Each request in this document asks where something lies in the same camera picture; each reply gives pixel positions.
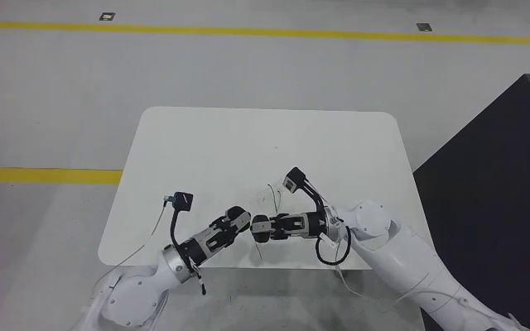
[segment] yellow stripe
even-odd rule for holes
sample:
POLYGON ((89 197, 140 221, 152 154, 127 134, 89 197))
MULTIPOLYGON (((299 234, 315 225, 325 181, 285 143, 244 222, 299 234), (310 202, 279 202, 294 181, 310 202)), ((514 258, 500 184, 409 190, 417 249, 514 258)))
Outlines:
POLYGON ((109 24, 108 22, 101 24, 79 24, 59 22, 0 22, 0 29, 169 33, 226 36, 284 36, 300 38, 365 39, 375 41, 435 41, 488 44, 530 44, 529 36, 467 36, 437 35, 435 33, 428 32, 393 33, 361 31, 319 31, 218 26, 133 26, 112 23, 109 24))
POLYGON ((122 170, 0 168, 0 182, 118 185, 122 170))

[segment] dark panel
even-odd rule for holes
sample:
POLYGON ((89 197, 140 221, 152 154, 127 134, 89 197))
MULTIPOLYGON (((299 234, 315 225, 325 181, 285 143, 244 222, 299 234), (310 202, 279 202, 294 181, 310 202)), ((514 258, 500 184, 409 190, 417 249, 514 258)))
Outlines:
POLYGON ((530 75, 414 172, 441 259, 496 312, 530 326, 530 75))

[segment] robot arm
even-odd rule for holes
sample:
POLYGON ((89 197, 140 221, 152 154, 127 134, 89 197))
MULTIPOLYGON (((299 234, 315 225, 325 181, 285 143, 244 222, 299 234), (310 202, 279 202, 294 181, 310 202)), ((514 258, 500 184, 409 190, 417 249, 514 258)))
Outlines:
POLYGON ((169 202, 175 209, 171 222, 173 244, 157 253, 156 267, 113 269, 95 289, 91 305, 73 329, 152 330, 164 308, 168 290, 197 276, 205 294, 199 266, 234 243, 238 234, 249 228, 250 213, 232 207, 206 229, 179 244, 173 235, 176 218, 180 211, 190 211, 192 201, 192 194, 182 192, 164 198, 164 205, 169 202))
MULTIPOLYGON (((383 281, 421 306, 444 330, 528 330, 478 301, 450 274, 434 248, 405 223, 392 218, 381 204, 365 201, 352 211, 324 206, 320 195, 297 168, 289 172, 283 184, 292 193, 298 189, 306 192, 315 201, 316 211, 275 218, 256 216, 251 232, 257 242, 290 236, 314 238, 321 233, 335 242, 348 240, 383 281)), ((319 240, 316 248, 321 260, 319 240)))

